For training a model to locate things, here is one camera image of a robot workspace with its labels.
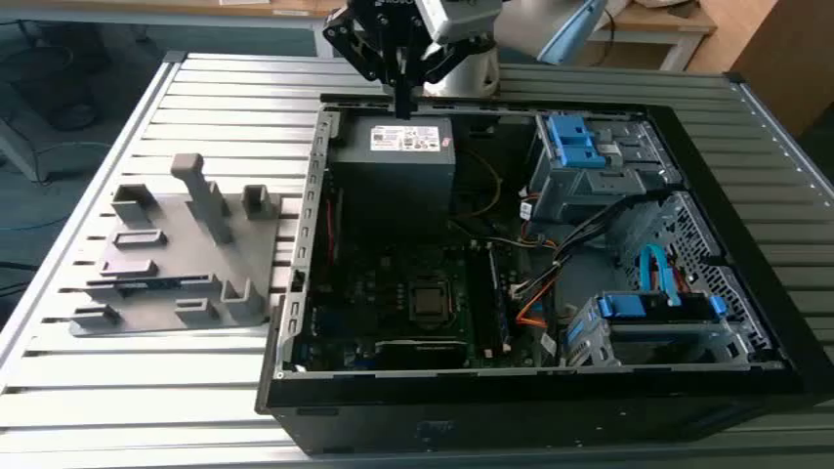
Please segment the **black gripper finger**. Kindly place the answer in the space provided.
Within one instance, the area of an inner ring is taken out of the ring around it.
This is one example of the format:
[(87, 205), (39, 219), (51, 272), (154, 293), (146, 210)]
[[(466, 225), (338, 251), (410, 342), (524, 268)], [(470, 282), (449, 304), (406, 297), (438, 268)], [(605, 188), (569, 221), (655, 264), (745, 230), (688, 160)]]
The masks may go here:
[(425, 82), (436, 83), (474, 54), (486, 51), (492, 45), (489, 37), (470, 37), (445, 44), (434, 52), (426, 53), (430, 41), (410, 37), (406, 52), (406, 118), (417, 109), (413, 90)]
[(325, 18), (321, 36), (361, 77), (388, 87), (393, 115), (406, 120), (408, 89), (401, 87), (397, 67), (386, 61), (393, 55), (384, 55), (382, 50), (370, 45), (368, 33), (362, 29), (356, 30), (356, 19), (353, 10), (333, 10)]

